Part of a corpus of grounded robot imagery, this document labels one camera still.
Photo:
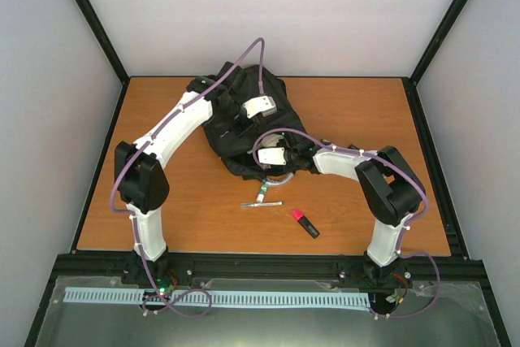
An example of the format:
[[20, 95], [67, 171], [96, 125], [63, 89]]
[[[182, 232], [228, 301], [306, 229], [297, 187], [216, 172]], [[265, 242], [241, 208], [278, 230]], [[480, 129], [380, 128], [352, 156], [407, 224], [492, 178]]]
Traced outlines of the black student bag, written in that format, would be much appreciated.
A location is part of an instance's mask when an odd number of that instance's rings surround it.
[[[266, 117], [258, 115], [249, 119], [240, 114], [238, 107], [258, 96], [258, 77], [262, 76], [264, 92], [273, 98], [276, 112]], [[243, 180], [265, 180], [268, 176], [284, 176], [305, 170], [315, 173], [312, 153], [317, 147], [305, 137], [288, 133], [281, 145], [288, 151], [289, 161], [284, 166], [261, 168], [250, 153], [254, 142], [264, 133], [275, 128], [292, 128], [304, 132], [298, 114], [288, 100], [286, 85], [266, 68], [258, 65], [237, 67], [223, 83], [210, 94], [216, 96], [212, 103], [213, 115], [202, 125], [210, 148], [220, 157], [224, 166]]]

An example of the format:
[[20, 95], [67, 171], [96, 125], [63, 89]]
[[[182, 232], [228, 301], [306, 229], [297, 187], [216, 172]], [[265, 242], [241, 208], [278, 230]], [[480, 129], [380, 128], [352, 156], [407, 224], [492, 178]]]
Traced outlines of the silver pen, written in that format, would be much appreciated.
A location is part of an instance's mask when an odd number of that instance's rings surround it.
[[254, 207], [270, 207], [270, 206], [282, 206], [284, 204], [283, 201], [277, 202], [244, 202], [240, 204], [240, 207], [244, 208], [254, 208]]

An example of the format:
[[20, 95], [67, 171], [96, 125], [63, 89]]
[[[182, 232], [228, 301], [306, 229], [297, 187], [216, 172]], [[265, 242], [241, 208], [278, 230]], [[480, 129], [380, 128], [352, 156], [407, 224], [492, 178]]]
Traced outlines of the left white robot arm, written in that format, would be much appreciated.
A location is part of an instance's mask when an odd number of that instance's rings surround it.
[[188, 89], [151, 130], [133, 143], [115, 148], [115, 181], [110, 191], [112, 211], [129, 214], [133, 249], [145, 261], [155, 262], [166, 251], [162, 207], [170, 192], [164, 169], [174, 153], [200, 126], [219, 111], [235, 124], [249, 120], [242, 103], [221, 90], [221, 84], [206, 77], [198, 80], [202, 91]]

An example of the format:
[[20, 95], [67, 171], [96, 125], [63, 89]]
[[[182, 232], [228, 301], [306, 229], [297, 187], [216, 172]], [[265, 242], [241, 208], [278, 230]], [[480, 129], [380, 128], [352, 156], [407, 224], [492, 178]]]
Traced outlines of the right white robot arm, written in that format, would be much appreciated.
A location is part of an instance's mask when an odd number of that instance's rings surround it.
[[399, 150], [343, 150], [308, 143], [284, 152], [287, 164], [315, 174], [356, 180], [375, 225], [364, 255], [362, 272], [372, 285], [383, 284], [394, 272], [401, 242], [420, 206], [428, 206], [426, 190]]

